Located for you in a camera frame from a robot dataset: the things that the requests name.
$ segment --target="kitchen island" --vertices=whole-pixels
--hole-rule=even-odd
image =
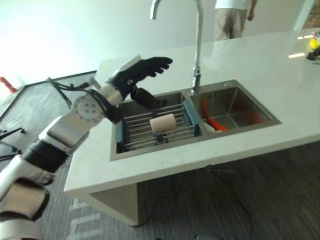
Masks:
[[[302,55],[309,39],[301,39],[315,31],[318,29],[202,45],[200,85],[235,79],[280,124],[111,161],[113,125],[104,119],[74,153],[65,192],[135,225],[139,182],[320,140],[320,67]],[[173,63],[163,74],[146,78],[138,86],[152,94],[190,88],[194,51],[194,46],[186,46],[142,53],[143,59],[169,57]],[[129,58],[104,60],[96,80],[103,84]]]

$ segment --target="stainless steel sink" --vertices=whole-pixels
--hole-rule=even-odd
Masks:
[[[168,92],[156,96],[166,99],[167,106],[148,111],[129,100],[119,106],[124,119],[113,126],[111,160],[154,152],[212,138],[238,134],[279,124],[269,112],[236,80],[201,86],[199,93],[190,89]],[[208,117],[227,128],[223,132],[208,130],[202,109],[202,101],[208,102]],[[149,120],[166,114],[174,114],[177,128],[153,135]]]

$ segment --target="kitchen sink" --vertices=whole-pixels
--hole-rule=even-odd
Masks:
[[[132,100],[119,105],[124,119],[113,126],[111,160],[173,148],[213,138],[239,134],[279,124],[236,80],[203,85],[199,93],[190,89],[156,95],[167,100],[161,109],[149,111]],[[214,132],[205,125],[202,102],[207,101],[207,117],[227,130]],[[176,129],[153,135],[149,120],[173,114]]]

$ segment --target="dish rack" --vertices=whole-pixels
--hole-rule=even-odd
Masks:
[[[150,119],[168,114],[174,115],[176,129],[154,135]],[[115,126],[116,152],[130,152],[194,138],[200,134],[199,123],[197,113],[187,100],[147,113],[124,117]]]

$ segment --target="faucet spout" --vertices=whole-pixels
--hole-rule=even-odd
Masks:
[[[155,20],[157,17],[157,9],[161,0],[153,0],[150,9],[150,19]],[[204,10],[202,7],[201,0],[195,0],[197,8],[197,21],[196,21],[196,36],[195,36],[195,56],[193,66],[193,77],[192,77],[192,89],[193,94],[198,93],[200,90],[200,54],[201,54],[201,42],[203,32],[203,21],[204,21]]]
[[[161,0],[153,0],[150,8],[150,19],[157,19],[157,9]]]

